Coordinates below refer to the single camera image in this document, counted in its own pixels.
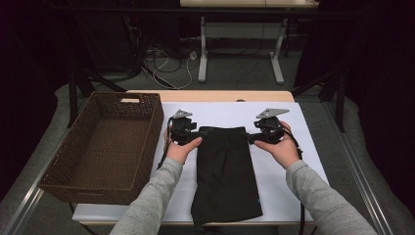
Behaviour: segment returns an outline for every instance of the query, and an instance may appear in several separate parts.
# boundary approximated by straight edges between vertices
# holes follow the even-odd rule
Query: wicker basket
[[[63,202],[130,204],[150,179],[162,121],[159,94],[94,92],[38,186]]]

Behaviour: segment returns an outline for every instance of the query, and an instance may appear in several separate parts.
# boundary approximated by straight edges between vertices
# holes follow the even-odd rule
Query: gray sleeve
[[[182,164],[166,158],[138,198],[130,204],[111,234],[158,234],[162,217],[182,169]]]
[[[323,234],[377,234],[366,219],[303,161],[287,169],[287,184]]]

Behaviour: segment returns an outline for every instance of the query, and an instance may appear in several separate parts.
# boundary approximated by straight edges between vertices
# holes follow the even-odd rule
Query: hand
[[[288,124],[280,121],[286,130],[291,132],[291,128]],[[293,139],[284,133],[283,139],[276,145],[268,144],[259,140],[254,142],[259,149],[265,150],[274,157],[275,161],[280,164],[284,169],[287,169],[300,159],[299,153],[297,152],[296,144]]]
[[[198,137],[186,145],[177,145],[171,140],[170,136],[167,137],[167,131],[164,132],[164,140],[167,144],[169,143],[167,157],[182,165],[186,162],[187,155],[202,143],[202,137]]]

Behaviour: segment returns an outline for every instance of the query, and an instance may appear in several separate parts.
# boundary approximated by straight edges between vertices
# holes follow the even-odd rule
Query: desk
[[[313,0],[180,0],[181,7],[192,8],[316,8]],[[281,44],[287,28],[287,19],[281,23],[207,23],[201,18],[201,63],[199,66],[199,82],[205,82],[208,69],[207,37],[231,38],[277,38],[273,52],[269,53],[275,80],[284,84],[284,77],[278,63]]]
[[[192,112],[192,121],[198,126],[212,125],[218,127],[245,126],[247,132],[256,133],[255,116],[266,108],[289,109],[290,112],[280,116],[292,125],[302,150],[304,160],[313,167],[327,182],[324,169],[312,142],[308,127],[300,110],[294,103],[293,96],[286,91],[143,91],[158,92],[163,101],[164,119],[171,117],[178,108]],[[152,175],[156,171],[162,155],[163,124],[161,138],[156,150]],[[256,146],[250,146],[253,156],[254,172],[258,184],[263,216],[238,222],[237,224],[287,224],[300,221],[300,202],[291,193],[285,181],[285,170]],[[196,151],[189,154],[182,176],[170,199],[163,224],[192,224],[190,207],[196,191]],[[84,224],[114,224],[124,214],[127,206],[79,204],[73,220]],[[312,221],[306,213],[305,221]]]

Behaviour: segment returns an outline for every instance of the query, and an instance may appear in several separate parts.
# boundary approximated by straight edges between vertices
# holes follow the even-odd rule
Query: black garment
[[[197,182],[191,213],[195,226],[262,215],[253,162],[244,127],[208,131],[198,148]]]

